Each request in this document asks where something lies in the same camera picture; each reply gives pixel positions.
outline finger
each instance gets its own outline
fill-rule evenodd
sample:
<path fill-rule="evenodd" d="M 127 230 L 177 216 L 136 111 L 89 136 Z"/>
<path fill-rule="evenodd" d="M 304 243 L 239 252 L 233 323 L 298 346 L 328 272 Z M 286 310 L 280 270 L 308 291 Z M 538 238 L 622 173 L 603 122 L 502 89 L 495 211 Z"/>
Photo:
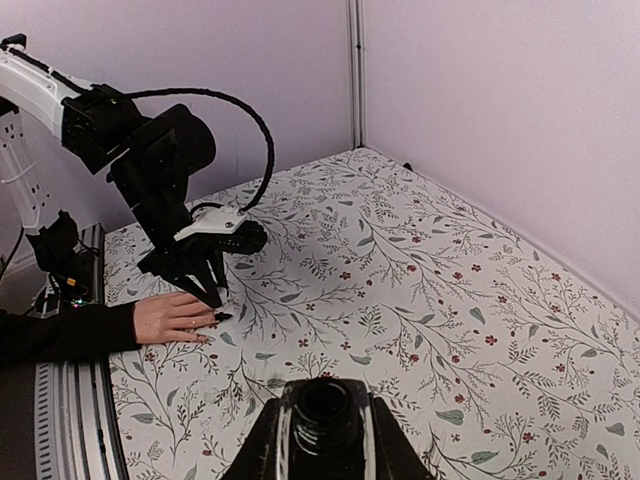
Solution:
<path fill-rule="evenodd" d="M 168 342 L 195 342 L 206 343 L 208 338 L 204 335 L 198 335 L 196 333 L 187 333 L 179 330 L 169 330 L 166 332 L 166 339 Z"/>
<path fill-rule="evenodd" d="M 180 305 L 179 307 L 173 307 L 167 310 L 167 314 L 171 318 L 196 317 L 208 313 L 213 313 L 213 308 L 199 300 L 195 303 Z"/>
<path fill-rule="evenodd" d="M 209 325 L 214 325 L 218 323 L 218 321 L 216 320 L 216 318 L 209 314 L 209 315 L 200 315 L 197 317 L 180 317 L 180 318 L 173 318 L 171 320 L 167 321 L 167 325 L 169 328 L 174 329 L 174 330 L 185 330 L 188 328 L 200 328 L 200 327 L 206 327 Z"/>

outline black cable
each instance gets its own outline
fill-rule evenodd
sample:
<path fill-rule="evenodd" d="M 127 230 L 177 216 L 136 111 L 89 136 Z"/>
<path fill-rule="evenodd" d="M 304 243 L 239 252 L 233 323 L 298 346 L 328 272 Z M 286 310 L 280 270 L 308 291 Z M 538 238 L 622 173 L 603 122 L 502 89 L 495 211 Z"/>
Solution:
<path fill-rule="evenodd" d="M 78 239 L 78 243 L 82 247 L 82 250 L 80 250 L 81 252 L 89 251 L 89 252 L 93 253 L 93 255 L 95 255 L 96 257 L 98 255 L 100 255 L 100 250 L 98 250 L 96 247 L 90 247 L 80 239 Z"/>
<path fill-rule="evenodd" d="M 44 305 L 45 303 L 47 303 L 49 300 L 53 300 L 55 299 L 56 296 L 55 295 L 45 295 L 44 297 L 42 297 L 40 300 L 38 300 L 36 303 L 34 303 L 33 305 L 31 305 L 31 307 L 29 308 L 29 310 L 27 310 L 26 312 L 24 312 L 22 315 L 23 316 L 27 316 L 30 313 L 33 313 L 33 311 L 38 308 L 41 305 Z"/>
<path fill-rule="evenodd" d="M 243 208 L 240 209 L 241 212 L 246 212 L 251 208 L 255 207 L 259 202 L 264 193 L 269 186 L 269 182 L 271 181 L 271 175 L 273 174 L 273 168 L 276 162 L 276 153 L 275 153 L 275 145 L 273 142 L 273 137 L 271 136 L 271 132 L 269 131 L 269 127 L 265 121 L 258 115 L 258 113 L 249 105 L 244 103 L 242 100 L 233 97 L 231 95 L 227 95 L 222 92 L 215 92 L 213 90 L 209 90 L 207 88 L 163 88 L 159 90 L 145 90 L 141 92 L 132 92 L 125 93 L 119 96 L 120 98 L 134 100 L 136 98 L 148 98 L 148 97 L 166 97 L 170 95 L 202 95 L 205 97 L 217 98 L 223 100 L 225 102 L 231 103 L 236 107 L 243 110 L 247 113 L 260 127 L 260 131 L 264 135 L 264 138 L 267 142 L 267 168 L 262 179 L 262 183 L 258 188 L 258 191 L 254 195 L 253 199 Z"/>
<path fill-rule="evenodd" d="M 16 48 L 8 46 L 7 48 L 3 48 L 3 50 L 24 60 L 28 64 L 36 67 L 38 70 L 42 70 L 47 75 L 50 75 L 52 78 L 56 79 L 57 81 L 59 81 L 66 87 L 70 88 L 74 92 L 79 93 L 80 95 L 82 95 L 83 93 L 89 92 L 89 90 L 87 90 L 86 88 L 82 88 L 80 85 L 73 83 L 73 81 L 71 81 L 69 78 L 65 77 L 60 72 L 54 70 L 46 63 L 43 63 L 40 60 L 37 60 Z"/>
<path fill-rule="evenodd" d="M 2 272 L 0 272 L 0 282 L 2 281 L 2 277 L 4 277 L 5 272 L 9 268 L 9 264 L 11 263 L 11 260 L 13 260 L 13 257 L 15 257 L 16 252 L 18 251 L 18 247 L 20 247 L 20 244 L 22 243 L 23 238 L 24 238 L 24 227 L 20 227 L 20 234 L 18 235 L 18 240 L 16 240 L 16 243 L 13 246 L 11 253 L 7 257 L 7 261 L 2 267 Z"/>

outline leaf pattern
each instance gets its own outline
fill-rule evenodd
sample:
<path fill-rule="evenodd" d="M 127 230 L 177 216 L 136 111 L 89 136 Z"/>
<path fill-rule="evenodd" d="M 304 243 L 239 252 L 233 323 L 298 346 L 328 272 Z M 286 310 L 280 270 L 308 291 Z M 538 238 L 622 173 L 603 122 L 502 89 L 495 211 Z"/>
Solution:
<path fill-rule="evenodd" d="M 288 380 L 334 376 L 384 398 L 439 479 L 640 471 L 638 324 L 508 227 L 366 149 L 275 175 L 251 215 L 269 243 L 226 257 L 210 342 L 110 358 L 132 479 L 220 478 Z M 109 304 L 175 291 L 137 270 L 149 248 L 107 235 Z"/>

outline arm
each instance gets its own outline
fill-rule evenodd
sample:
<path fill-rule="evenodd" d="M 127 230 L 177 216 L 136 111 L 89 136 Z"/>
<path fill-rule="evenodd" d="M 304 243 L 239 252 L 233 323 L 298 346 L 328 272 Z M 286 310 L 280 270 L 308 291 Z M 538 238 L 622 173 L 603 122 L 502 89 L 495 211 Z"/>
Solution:
<path fill-rule="evenodd" d="M 0 363 L 77 360 L 139 347 L 132 304 L 89 305 L 47 320 L 0 311 Z"/>
<path fill-rule="evenodd" d="M 183 330 L 216 323 L 207 305 L 184 293 L 112 308 L 88 305 L 46 320 L 0 310 L 0 364 L 78 360 L 142 344 L 203 343 L 207 337 Z"/>

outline white bracket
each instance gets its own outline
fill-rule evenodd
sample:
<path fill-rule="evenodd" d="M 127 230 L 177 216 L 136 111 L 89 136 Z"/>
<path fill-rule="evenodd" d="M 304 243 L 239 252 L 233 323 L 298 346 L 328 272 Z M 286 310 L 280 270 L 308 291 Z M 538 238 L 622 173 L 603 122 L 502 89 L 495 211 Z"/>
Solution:
<path fill-rule="evenodd" d="M 232 234 L 238 230 L 247 218 L 248 215 L 240 212 L 237 208 L 210 208 L 191 225 L 176 233 L 174 238 L 179 242 L 196 233 Z"/>

